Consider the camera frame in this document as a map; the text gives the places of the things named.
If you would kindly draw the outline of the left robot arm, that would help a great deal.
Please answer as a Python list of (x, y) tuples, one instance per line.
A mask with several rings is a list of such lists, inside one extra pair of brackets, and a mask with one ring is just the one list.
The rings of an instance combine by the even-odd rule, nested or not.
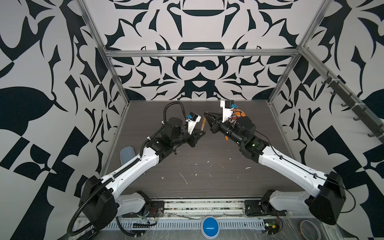
[(84, 185), (79, 208), (69, 222), (68, 235), (78, 235), (89, 227), (101, 230), (121, 215), (145, 215), (151, 204), (150, 198), (142, 191), (127, 197), (122, 197), (122, 192), (147, 170), (175, 153), (181, 145), (195, 147), (205, 134), (196, 129), (200, 120), (201, 116), (191, 114), (185, 121), (179, 118), (164, 119), (161, 128), (143, 142), (139, 154), (100, 179), (89, 178)]

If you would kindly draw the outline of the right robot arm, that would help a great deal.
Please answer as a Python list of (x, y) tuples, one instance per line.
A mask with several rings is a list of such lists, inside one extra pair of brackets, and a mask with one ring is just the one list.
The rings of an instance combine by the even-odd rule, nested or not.
[(204, 117), (211, 132), (222, 133), (235, 142), (245, 158), (280, 173), (302, 188), (301, 192), (267, 190), (257, 204), (247, 207), (247, 216), (295, 211), (336, 225), (349, 192), (339, 174), (314, 170), (281, 153), (270, 142), (255, 136), (256, 126), (249, 117), (238, 117), (234, 122), (224, 121), (217, 113), (205, 112)]

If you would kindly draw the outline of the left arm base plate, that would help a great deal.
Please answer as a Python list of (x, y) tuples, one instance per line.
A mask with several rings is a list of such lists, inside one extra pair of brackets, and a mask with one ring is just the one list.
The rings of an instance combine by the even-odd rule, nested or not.
[(164, 214), (165, 202), (152, 201), (150, 204), (145, 204), (143, 209), (138, 213), (132, 214), (133, 217), (156, 218)]

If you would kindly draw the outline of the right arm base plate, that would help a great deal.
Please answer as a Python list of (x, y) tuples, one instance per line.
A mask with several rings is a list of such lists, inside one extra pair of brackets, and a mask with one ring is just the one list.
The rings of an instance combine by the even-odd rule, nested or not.
[(248, 217), (286, 216), (286, 211), (278, 211), (267, 201), (246, 200), (245, 214)]

